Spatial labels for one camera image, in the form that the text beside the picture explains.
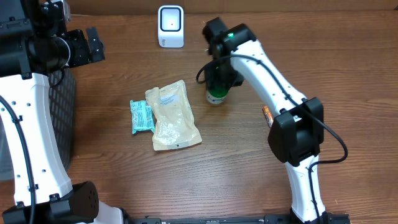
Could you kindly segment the beige powder pouch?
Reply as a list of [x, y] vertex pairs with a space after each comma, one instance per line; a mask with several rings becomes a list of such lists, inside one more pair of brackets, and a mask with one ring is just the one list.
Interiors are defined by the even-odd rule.
[[154, 150], [182, 149], [202, 142], [183, 80], [147, 90], [146, 102], [156, 119], [152, 137]]

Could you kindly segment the orange tissue packet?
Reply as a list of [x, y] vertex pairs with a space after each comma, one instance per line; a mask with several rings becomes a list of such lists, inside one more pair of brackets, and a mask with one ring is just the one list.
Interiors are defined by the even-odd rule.
[[266, 120], [267, 120], [267, 123], [268, 123], [269, 127], [271, 128], [271, 127], [272, 127], [272, 124], [273, 124], [273, 122], [274, 122], [274, 120], [273, 120], [271, 111], [269, 110], [269, 108], [268, 108], [267, 105], [265, 105], [265, 106], [262, 108], [262, 112], [263, 112], [263, 114], [264, 114], [264, 116], [265, 116], [265, 118], [266, 118]]

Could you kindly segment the teal snack packet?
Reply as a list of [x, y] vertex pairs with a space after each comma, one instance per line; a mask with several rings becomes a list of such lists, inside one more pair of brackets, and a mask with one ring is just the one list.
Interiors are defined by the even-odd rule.
[[155, 133], [152, 108], [147, 104], [146, 100], [131, 100], [130, 110], [132, 115], [132, 134], [142, 131]]

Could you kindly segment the green lid jar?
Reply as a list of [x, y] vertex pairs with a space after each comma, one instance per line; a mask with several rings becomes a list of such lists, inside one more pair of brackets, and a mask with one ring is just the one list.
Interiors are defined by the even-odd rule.
[[207, 89], [206, 100], [211, 104], [218, 105], [224, 102], [227, 95], [228, 90], [225, 88]]

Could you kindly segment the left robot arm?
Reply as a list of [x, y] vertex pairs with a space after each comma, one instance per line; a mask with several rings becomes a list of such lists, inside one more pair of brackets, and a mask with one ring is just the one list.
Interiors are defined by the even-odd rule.
[[98, 198], [94, 183], [72, 184], [50, 114], [49, 75], [104, 60], [96, 29], [66, 28], [66, 1], [1, 2], [1, 118], [14, 171], [5, 223], [127, 223]]

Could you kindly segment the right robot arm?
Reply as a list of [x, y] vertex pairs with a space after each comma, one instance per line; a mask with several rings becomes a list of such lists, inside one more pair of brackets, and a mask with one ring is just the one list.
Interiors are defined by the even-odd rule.
[[253, 87], [266, 106], [270, 148], [287, 169], [292, 213], [298, 223], [321, 223], [326, 209], [317, 172], [324, 139], [320, 100], [309, 100], [283, 77], [247, 25], [228, 29], [217, 17], [206, 23], [203, 35], [213, 57], [201, 69], [207, 101], [224, 102], [229, 90], [244, 81]]

